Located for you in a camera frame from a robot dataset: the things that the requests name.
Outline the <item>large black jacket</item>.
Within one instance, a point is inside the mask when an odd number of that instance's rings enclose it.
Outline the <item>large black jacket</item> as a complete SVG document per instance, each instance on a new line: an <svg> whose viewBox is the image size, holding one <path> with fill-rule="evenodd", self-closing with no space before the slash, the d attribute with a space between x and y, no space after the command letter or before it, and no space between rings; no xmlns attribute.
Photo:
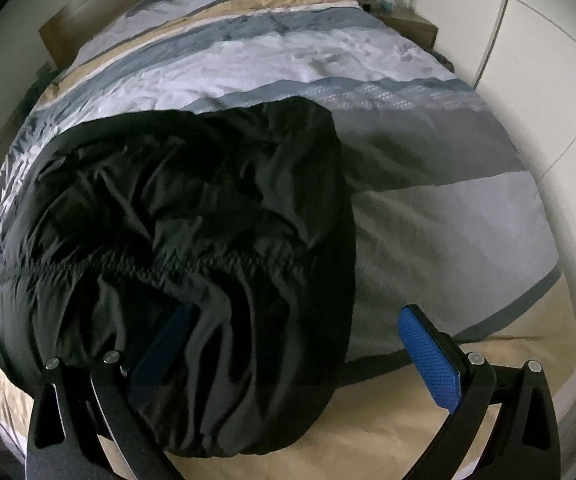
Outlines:
<svg viewBox="0 0 576 480"><path fill-rule="evenodd" d="M0 368L116 350L167 451L266 454L346 359L355 224L329 110L301 96L84 122L38 154L0 238Z"/></svg>

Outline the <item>striped grey beige duvet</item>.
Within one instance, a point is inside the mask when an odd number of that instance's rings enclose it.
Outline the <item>striped grey beige duvet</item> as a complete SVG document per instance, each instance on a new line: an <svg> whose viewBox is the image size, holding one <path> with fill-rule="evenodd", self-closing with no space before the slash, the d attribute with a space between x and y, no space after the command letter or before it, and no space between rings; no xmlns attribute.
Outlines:
<svg viewBox="0 0 576 480"><path fill-rule="evenodd" d="M448 410L399 336L414 304L463 352L541 363L558 421L576 329L538 188L468 84L356 0L142 0L26 107L0 168L5 214L40 151L93 120L203 114L301 96L330 111L355 224L346 359L292 445L188 457L180 479L408 479ZM34 393L0 368L0 478L27 479Z"/></svg>

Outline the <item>white wardrobe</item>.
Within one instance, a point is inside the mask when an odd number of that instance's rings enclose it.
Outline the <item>white wardrobe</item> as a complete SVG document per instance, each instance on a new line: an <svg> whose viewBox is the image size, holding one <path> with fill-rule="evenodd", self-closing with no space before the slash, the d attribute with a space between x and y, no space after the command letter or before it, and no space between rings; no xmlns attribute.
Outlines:
<svg viewBox="0 0 576 480"><path fill-rule="evenodd" d="M576 316L576 0L413 0L535 178Z"/></svg>

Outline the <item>wooden nightstand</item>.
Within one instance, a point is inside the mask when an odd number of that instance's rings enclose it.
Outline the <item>wooden nightstand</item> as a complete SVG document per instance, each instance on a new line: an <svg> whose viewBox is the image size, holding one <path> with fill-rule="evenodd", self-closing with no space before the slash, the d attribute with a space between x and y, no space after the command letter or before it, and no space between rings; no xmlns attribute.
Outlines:
<svg viewBox="0 0 576 480"><path fill-rule="evenodd" d="M422 18L410 9L395 9L391 12L371 8L370 15L394 29L401 36L412 40L419 47L433 49L438 36L438 26Z"/></svg>

